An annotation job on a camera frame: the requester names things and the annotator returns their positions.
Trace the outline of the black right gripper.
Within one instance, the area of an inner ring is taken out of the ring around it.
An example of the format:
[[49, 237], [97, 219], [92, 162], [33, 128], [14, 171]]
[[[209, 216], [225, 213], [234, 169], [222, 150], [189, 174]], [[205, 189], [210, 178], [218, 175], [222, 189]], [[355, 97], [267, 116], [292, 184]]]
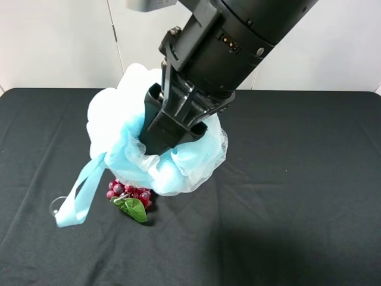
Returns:
[[184, 28], [169, 30], [160, 46], [165, 81], [144, 99], [139, 140], [146, 155], [160, 155], [202, 138], [207, 125], [195, 113], [211, 113], [231, 101], [233, 91], [274, 48], [272, 5], [188, 5]]

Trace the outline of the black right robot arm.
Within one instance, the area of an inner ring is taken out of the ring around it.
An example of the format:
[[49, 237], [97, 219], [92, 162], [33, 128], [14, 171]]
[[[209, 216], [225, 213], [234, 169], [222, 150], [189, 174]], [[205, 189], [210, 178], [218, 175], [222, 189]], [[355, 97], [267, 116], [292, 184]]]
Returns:
[[146, 154], [160, 155], [202, 138], [205, 119], [229, 106], [236, 88], [315, 3], [184, 1], [191, 17], [164, 36], [162, 79], [144, 99], [139, 139]]

